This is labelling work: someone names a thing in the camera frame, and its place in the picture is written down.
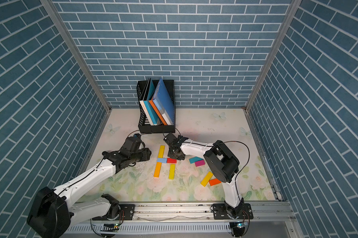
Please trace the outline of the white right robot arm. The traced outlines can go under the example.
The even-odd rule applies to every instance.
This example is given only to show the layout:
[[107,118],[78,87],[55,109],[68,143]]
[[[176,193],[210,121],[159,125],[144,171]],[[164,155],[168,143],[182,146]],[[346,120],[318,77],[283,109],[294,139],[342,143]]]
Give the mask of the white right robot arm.
[[169,147],[168,157],[171,159],[184,160],[186,156],[204,159],[211,173],[222,182],[228,206],[237,208],[243,202],[236,185],[240,162],[224,142],[201,143],[172,133],[164,137],[164,142]]

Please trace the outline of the light blue small block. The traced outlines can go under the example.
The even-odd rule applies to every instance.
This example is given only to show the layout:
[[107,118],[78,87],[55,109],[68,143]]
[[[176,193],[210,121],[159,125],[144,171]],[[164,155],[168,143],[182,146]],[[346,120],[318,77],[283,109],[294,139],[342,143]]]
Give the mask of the light blue small block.
[[167,158],[158,158],[157,162],[166,164],[167,163]]

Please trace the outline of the amber orange long block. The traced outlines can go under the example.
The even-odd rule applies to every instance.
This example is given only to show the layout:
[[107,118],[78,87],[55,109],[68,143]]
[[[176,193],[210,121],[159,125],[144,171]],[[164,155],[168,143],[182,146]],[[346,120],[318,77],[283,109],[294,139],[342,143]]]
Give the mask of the amber orange long block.
[[162,166],[162,163],[161,163],[161,162],[157,162],[157,163],[156,163],[156,167],[155,167],[155,171],[154,171],[153,177],[158,178],[158,177],[160,176],[161,166]]

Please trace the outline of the lime yellow block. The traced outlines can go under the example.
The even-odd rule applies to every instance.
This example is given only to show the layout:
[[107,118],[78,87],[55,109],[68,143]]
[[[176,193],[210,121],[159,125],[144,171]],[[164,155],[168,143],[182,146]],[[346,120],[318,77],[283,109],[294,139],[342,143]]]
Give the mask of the lime yellow block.
[[170,180],[173,180],[175,177],[175,169],[176,169],[176,165],[170,164],[170,169],[169,169],[169,179]]

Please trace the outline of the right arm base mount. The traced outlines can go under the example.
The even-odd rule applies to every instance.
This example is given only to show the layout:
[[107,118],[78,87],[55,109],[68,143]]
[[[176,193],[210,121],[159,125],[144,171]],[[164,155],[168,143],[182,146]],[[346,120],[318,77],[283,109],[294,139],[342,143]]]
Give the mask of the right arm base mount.
[[241,203],[236,208],[226,203],[214,203],[211,205],[211,211],[215,220],[253,219],[252,208],[248,203]]

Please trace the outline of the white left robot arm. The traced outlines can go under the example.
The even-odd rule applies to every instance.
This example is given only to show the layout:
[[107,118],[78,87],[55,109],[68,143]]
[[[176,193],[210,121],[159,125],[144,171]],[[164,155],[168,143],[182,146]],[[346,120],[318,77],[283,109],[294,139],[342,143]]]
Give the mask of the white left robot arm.
[[149,161],[152,152],[140,134],[127,137],[119,150],[102,153],[103,158],[88,171],[55,188],[44,187],[35,195],[27,224],[42,238],[59,238],[70,227],[102,217],[107,220],[124,219],[119,201],[103,194],[90,202],[77,201],[102,181],[134,166]]

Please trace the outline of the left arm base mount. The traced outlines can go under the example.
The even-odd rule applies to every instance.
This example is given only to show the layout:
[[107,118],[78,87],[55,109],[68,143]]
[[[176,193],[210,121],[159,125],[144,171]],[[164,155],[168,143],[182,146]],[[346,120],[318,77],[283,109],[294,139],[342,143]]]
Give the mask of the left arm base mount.
[[94,221],[131,221],[134,216],[134,204],[120,204],[115,212],[110,212],[110,215],[95,217]]

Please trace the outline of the yellow long block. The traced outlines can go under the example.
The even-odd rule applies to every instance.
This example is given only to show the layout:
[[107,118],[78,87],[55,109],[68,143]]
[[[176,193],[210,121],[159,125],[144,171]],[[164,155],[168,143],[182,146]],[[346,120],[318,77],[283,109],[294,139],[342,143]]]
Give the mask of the yellow long block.
[[164,158],[165,146],[161,145],[158,152],[158,158]]

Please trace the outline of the red small block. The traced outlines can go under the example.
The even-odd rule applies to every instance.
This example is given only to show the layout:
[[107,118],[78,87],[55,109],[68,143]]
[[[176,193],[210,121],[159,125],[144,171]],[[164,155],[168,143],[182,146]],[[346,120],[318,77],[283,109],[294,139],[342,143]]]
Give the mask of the red small block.
[[176,159],[172,159],[172,158],[167,158],[166,163],[168,164],[176,164],[177,160]]

